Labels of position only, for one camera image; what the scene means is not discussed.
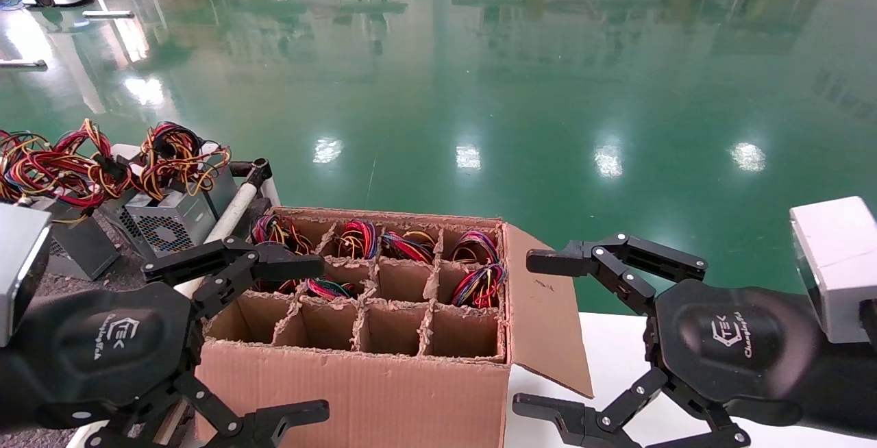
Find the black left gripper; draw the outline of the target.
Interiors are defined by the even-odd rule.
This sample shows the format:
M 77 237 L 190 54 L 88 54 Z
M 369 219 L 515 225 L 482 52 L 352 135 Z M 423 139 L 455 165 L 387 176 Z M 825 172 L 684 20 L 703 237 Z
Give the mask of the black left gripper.
M 142 273 L 147 282 L 170 286 L 203 283 L 189 299 L 161 283 L 34 299 L 2 348 L 2 432 L 125 418 L 90 435 L 86 446 L 157 447 L 153 436 L 132 436 L 132 429 L 148 413 L 185 399 L 216 430 L 204 446 L 279 447 L 289 430 L 329 419 L 326 400 L 237 416 L 194 373 L 173 377 L 193 358 L 187 349 L 193 308 L 195 317 L 213 318 L 258 280 L 321 277 L 322 256 L 228 236 L 145 264 Z

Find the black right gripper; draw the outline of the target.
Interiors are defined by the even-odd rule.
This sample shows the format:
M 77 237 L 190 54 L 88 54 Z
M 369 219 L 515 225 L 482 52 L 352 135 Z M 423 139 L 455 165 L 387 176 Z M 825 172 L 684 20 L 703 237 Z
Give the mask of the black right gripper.
M 565 445 L 641 447 L 626 424 L 663 390 L 683 410 L 705 418 L 710 431 L 652 447 L 749 447 L 750 436 L 728 414 L 788 426 L 811 422 L 822 406 L 817 374 L 822 333 L 803 295 L 684 282 L 701 282 L 706 260 L 626 234 L 572 240 L 560 251 L 530 249 L 526 268 L 594 277 L 637 316 L 652 316 L 655 307 L 654 358 L 661 369 L 652 367 L 605 410 L 514 395 L 517 416 L 552 422 Z M 657 297 L 636 270 L 682 283 Z

